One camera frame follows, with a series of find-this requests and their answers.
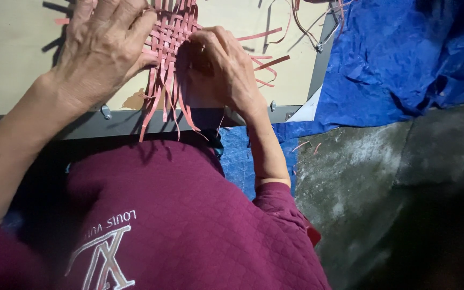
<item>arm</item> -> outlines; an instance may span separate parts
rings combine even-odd
[[[64,126],[108,100],[146,65],[157,20],[147,0],[78,0],[59,63],[40,76],[0,121],[0,221],[24,173]]]
[[[286,160],[267,115],[266,100],[257,88],[248,54],[232,33],[220,26],[195,32],[191,41],[205,46],[203,55],[208,56],[213,67],[213,76],[189,71],[192,82],[201,88],[196,93],[200,96],[211,94],[238,112],[246,122],[254,158],[255,187],[269,182],[291,187]]]

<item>concrete floor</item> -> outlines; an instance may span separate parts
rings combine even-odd
[[[423,255],[391,239],[423,244],[439,227],[429,210],[464,187],[464,105],[414,121],[300,139],[306,141],[312,145],[299,152],[295,201],[322,233],[316,252],[329,282],[334,289],[381,289],[396,255],[415,255],[408,262]],[[414,229],[413,238],[402,236],[406,227]]]

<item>forearm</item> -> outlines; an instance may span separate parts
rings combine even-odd
[[[66,114],[69,108],[44,79],[35,81],[0,121],[0,220],[40,150],[75,117]]]
[[[255,188],[268,182],[281,182],[291,187],[286,159],[267,111],[245,120],[254,158]]]

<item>embroidered logo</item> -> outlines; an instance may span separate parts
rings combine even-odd
[[[113,290],[125,289],[126,287],[135,285],[135,280],[126,280],[125,275],[123,274],[123,272],[121,272],[118,261],[115,259],[115,254],[118,251],[119,243],[123,238],[123,234],[125,234],[125,232],[130,231],[131,229],[132,227],[130,225],[121,227],[120,229],[108,232],[107,234],[82,245],[71,255],[66,276],[71,271],[71,267],[73,266],[76,257],[83,251],[91,247],[94,247],[94,250],[92,252],[91,263],[87,270],[87,274],[85,275],[82,290],[89,290],[92,278],[94,277],[94,272],[96,271],[96,265],[100,256],[103,257],[103,266],[101,267],[100,273],[97,277],[96,290],[107,290],[110,288],[110,284],[107,282],[109,273],[112,275],[112,278],[114,279],[116,284],[113,287]]]

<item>maroon sweatshirt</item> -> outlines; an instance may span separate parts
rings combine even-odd
[[[0,228],[3,289],[330,289],[303,216],[282,183],[253,202],[206,148],[153,141],[71,166],[91,204],[56,285],[40,257]]]

